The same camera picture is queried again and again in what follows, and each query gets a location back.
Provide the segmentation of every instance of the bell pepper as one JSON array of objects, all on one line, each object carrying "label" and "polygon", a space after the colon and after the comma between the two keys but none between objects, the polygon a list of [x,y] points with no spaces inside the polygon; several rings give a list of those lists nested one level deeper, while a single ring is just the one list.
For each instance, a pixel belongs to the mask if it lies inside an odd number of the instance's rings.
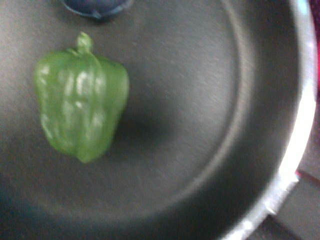
[{"label": "bell pepper", "polygon": [[93,55],[92,48],[92,39],[80,33],[76,49],[40,59],[33,78],[46,139],[83,163],[110,148],[129,94],[126,69]]}]

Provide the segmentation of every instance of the blue object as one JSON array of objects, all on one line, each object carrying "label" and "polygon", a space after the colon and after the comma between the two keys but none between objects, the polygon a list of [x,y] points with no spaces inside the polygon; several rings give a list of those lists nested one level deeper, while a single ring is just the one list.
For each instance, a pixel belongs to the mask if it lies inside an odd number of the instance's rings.
[{"label": "blue object", "polygon": [[61,2],[76,14],[101,20],[128,8],[133,0],[61,0]]}]

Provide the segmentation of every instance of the pepper stem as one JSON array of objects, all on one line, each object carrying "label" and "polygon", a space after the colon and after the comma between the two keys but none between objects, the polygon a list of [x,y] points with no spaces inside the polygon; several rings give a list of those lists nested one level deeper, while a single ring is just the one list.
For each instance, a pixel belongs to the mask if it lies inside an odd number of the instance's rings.
[{"label": "pepper stem", "polygon": [[93,49],[93,41],[88,34],[81,32],[76,40],[77,51],[81,54],[91,53]]}]

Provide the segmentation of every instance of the non-stick pan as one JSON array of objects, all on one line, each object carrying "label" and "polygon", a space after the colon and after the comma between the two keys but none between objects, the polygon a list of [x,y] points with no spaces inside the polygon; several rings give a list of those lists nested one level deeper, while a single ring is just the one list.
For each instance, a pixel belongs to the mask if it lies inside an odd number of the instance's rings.
[{"label": "non-stick pan", "polygon": [[[90,35],[122,63],[111,149],[83,164],[42,131],[33,67]],[[315,110],[305,0],[136,0],[104,22],[0,1],[0,239],[243,239],[286,195]]]}]

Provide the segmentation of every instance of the black pan surface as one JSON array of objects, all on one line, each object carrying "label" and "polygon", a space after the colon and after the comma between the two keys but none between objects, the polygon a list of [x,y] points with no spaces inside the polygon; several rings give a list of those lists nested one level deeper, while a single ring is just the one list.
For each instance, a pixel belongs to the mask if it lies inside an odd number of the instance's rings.
[{"label": "black pan surface", "polygon": [[[75,45],[122,63],[112,148],[82,164],[50,147],[33,67]],[[213,239],[266,189],[300,99],[287,1],[137,0],[106,22],[58,0],[0,2],[0,238]]]}]

